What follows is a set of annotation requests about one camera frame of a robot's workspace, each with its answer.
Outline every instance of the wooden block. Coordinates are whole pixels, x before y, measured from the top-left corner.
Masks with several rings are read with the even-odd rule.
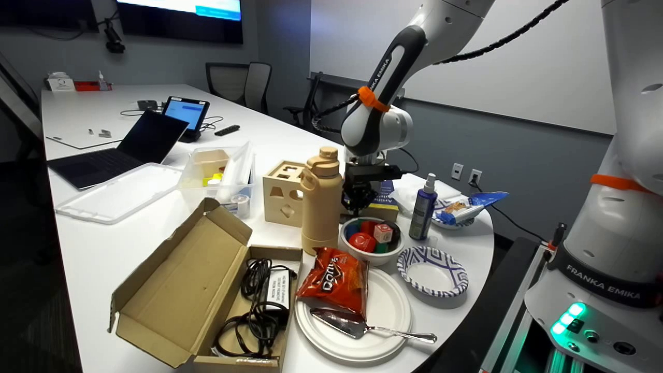
[[[305,193],[298,189],[305,164],[281,161],[264,179],[266,219],[300,226]]]

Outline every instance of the snack bag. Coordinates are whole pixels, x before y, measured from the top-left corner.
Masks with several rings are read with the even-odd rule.
[[[367,319],[367,267],[347,250],[326,246],[318,250],[314,265],[298,289],[298,300],[310,310],[323,309],[347,319]]]

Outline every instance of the white bowl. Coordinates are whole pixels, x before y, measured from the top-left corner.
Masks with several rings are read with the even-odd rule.
[[[367,253],[367,250],[361,250],[361,249],[356,249],[356,246],[353,246],[353,245],[348,243],[350,236],[353,236],[353,232],[358,232],[358,226],[361,226],[362,221],[367,221],[367,219],[379,221],[379,224],[388,224],[388,226],[394,231],[394,236],[392,236],[392,243],[390,243],[390,250],[388,250],[388,253]],[[374,267],[379,267],[379,265],[390,264],[390,262],[396,258],[396,256],[403,253],[403,249],[404,249],[400,228],[397,228],[396,224],[386,221],[386,219],[379,219],[379,218],[353,218],[353,219],[343,221],[343,224],[340,226],[340,232],[337,232],[337,246],[343,249],[343,250],[348,250],[350,255],[367,262],[367,264],[374,265]]]

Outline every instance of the spray bottle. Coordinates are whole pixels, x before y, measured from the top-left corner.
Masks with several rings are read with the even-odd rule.
[[[437,204],[436,174],[432,172],[427,179],[427,184],[416,193],[412,221],[410,221],[412,240],[425,240],[428,236],[436,204]]]

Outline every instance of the box lid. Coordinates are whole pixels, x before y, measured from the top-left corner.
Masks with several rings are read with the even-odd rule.
[[[115,291],[107,331],[116,323],[121,338],[169,367],[191,361],[242,267],[249,238],[244,221],[203,199]]]

